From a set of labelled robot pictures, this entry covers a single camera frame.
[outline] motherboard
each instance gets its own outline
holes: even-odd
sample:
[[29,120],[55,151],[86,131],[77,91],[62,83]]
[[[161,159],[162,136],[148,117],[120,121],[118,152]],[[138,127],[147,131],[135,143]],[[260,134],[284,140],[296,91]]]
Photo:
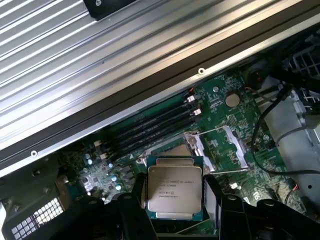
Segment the motherboard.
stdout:
[[[288,179],[264,172],[253,160],[252,151],[266,169],[286,170],[265,123],[251,149],[261,112],[244,86],[240,71],[218,75],[57,152],[71,197],[90,195],[107,204],[131,191],[135,176],[147,170],[148,156],[202,156],[203,173],[215,175],[225,193],[253,206],[261,199],[283,202]],[[289,204],[304,212],[295,193]],[[184,232],[213,230],[205,220]]]

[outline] intel xeon processor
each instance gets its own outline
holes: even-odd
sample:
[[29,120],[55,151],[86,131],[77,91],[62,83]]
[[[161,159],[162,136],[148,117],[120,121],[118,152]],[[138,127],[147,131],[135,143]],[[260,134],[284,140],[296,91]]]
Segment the intel xeon processor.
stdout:
[[194,158],[149,157],[147,210],[151,218],[192,220],[200,213],[202,217],[203,158]]

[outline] black plastic bracket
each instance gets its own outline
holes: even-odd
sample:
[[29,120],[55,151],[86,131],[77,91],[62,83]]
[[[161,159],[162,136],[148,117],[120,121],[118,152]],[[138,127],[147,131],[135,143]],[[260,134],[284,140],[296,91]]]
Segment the black plastic bracket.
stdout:
[[99,21],[136,0],[83,0],[90,16]]

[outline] capacitor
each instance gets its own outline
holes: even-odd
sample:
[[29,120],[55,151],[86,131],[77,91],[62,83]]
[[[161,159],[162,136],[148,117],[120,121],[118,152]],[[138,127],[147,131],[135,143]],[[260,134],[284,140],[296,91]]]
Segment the capacitor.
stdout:
[[240,104],[240,96],[233,91],[227,92],[224,96],[224,102],[228,107],[234,108]]
[[117,175],[112,175],[112,176],[111,176],[111,181],[112,181],[112,182],[117,181]]
[[116,189],[116,190],[120,191],[120,190],[121,190],[121,188],[122,188],[122,187],[121,187],[121,184],[117,184],[117,185],[115,185],[115,189]]

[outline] green circuit board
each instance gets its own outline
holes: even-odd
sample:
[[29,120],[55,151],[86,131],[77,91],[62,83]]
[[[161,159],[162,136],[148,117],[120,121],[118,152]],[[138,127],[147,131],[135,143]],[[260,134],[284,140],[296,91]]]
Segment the green circuit board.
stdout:
[[[103,155],[101,150],[98,150],[99,144],[112,141],[114,135],[121,129],[126,129],[128,126],[181,101],[182,93],[145,109],[122,122],[108,126],[81,140],[73,147],[70,146],[68,149],[61,151],[59,153],[61,162],[72,169],[73,172],[71,175],[74,178],[73,181],[70,181],[68,188],[73,192],[74,199],[81,198],[86,194],[94,194],[103,197],[103,200],[108,203],[113,195],[130,191],[135,176],[140,172],[146,172],[145,165],[137,163],[139,156],[146,149],[186,131],[198,131],[199,133],[209,131],[202,134],[200,139],[204,145],[206,156],[209,157],[216,170],[237,170],[240,168],[240,161],[236,155],[237,148],[228,141],[226,131],[221,128],[229,126],[233,135],[244,146],[246,151],[244,159],[248,165],[248,171],[218,175],[218,178],[227,180],[227,187],[230,187],[229,184],[236,184],[232,193],[243,197],[251,205],[255,206],[261,199],[270,199],[272,197],[270,191],[276,193],[280,201],[284,201],[290,190],[286,178],[262,171],[256,166],[252,158],[249,143],[261,112],[251,93],[243,88],[244,84],[242,73],[235,71],[231,75],[221,74],[193,87],[196,104],[201,109],[197,121],[172,132],[171,135],[151,141],[144,147],[137,148],[119,157],[112,162],[112,166],[110,162],[105,161],[109,157],[108,154]],[[226,105],[225,99],[229,93],[239,96],[240,102],[237,106]],[[152,154],[167,153],[183,144],[185,144],[184,140],[179,138],[155,149]],[[262,126],[256,144],[257,160],[267,169],[285,171],[285,164],[278,149],[273,145],[274,141],[268,127],[266,125]],[[93,159],[92,164],[88,164],[86,154],[89,154],[90,158]],[[121,185],[121,190],[116,188],[117,185]],[[293,195],[290,202],[292,208],[303,213],[303,205],[297,195]],[[212,233],[212,223],[205,222],[204,226],[199,225],[190,231],[192,233]]]

